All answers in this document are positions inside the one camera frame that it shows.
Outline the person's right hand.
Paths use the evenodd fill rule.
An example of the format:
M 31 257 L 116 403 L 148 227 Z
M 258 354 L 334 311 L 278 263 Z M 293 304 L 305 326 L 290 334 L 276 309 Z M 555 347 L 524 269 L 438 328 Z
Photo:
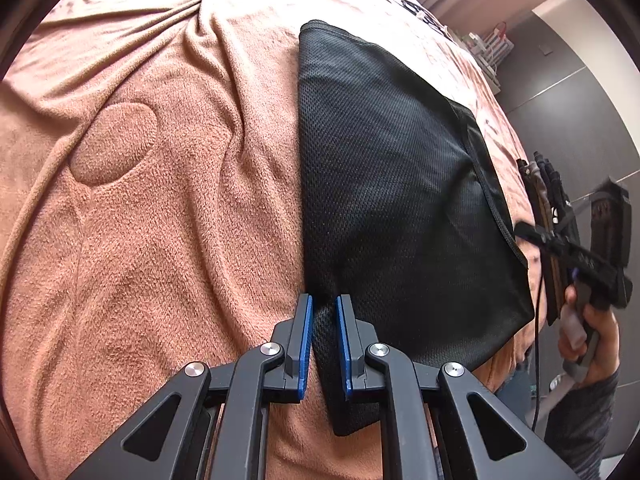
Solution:
M 620 367 L 620 326 L 611 308 L 599 310 L 582 300 L 586 285 L 565 291 L 558 348 L 565 373 L 577 388 L 610 378 Z

